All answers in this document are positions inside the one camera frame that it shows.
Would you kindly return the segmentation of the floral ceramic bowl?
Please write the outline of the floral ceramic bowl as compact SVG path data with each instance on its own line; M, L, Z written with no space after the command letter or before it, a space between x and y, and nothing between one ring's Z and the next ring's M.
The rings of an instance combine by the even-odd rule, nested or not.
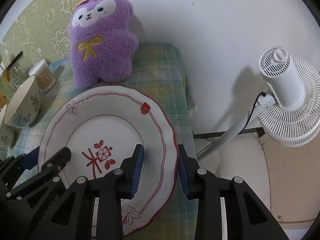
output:
M12 146L16 137L16 131L13 127L10 127L4 123L4 115L7 110L7 105L5 105L0 113L0 150L4 151Z
M40 112L41 93L35 76L30 76L16 90L9 102L3 122L15 128L32 124Z

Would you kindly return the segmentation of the white plate with red pattern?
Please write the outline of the white plate with red pattern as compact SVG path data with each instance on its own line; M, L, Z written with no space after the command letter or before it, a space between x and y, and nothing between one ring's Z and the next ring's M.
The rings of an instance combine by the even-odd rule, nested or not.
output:
M42 166L63 147L71 159L59 173L65 186L78 177L103 177L144 147L137 193L122 200L124 235L146 227L171 197L176 184L175 131L152 98L124 86L99 86L65 103L50 120L40 143Z

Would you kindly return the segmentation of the cotton swab container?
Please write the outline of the cotton swab container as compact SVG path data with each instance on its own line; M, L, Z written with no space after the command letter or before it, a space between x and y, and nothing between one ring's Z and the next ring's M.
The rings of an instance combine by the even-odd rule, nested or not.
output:
M28 72L29 76L35 76L41 93L46 93L53 88L56 78L51 72L45 59L35 63Z

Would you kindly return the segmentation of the glass jar with black lid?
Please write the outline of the glass jar with black lid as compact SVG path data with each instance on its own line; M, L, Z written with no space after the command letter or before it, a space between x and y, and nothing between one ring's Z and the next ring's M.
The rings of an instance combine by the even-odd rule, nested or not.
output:
M7 68L1 67L1 92L8 101L14 96L17 85L14 77L14 66L18 60L23 56L23 51L20 51L17 56L10 62Z

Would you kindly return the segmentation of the white standing fan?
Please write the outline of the white standing fan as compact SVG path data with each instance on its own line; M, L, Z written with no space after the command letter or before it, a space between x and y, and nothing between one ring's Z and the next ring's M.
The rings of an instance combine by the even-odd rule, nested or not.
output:
M251 109L219 139L200 150L216 152L258 119L264 132L286 147L309 143L319 133L319 74L310 64L295 59L282 47L272 47L259 59L259 70L267 84Z

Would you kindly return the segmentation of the purple plush toy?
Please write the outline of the purple plush toy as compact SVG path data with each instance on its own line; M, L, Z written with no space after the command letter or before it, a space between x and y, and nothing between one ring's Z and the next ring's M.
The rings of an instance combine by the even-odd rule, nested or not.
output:
M82 0L68 26L73 85L85 89L103 80L119 83L132 72L138 39L129 30L129 0Z

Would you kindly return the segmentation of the green cartoon wall mat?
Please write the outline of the green cartoon wall mat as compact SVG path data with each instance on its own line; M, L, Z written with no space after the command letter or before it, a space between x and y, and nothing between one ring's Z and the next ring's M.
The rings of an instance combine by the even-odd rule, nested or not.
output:
M1 23L5 65L20 51L32 62L69 57L68 25L81 0L16 0Z

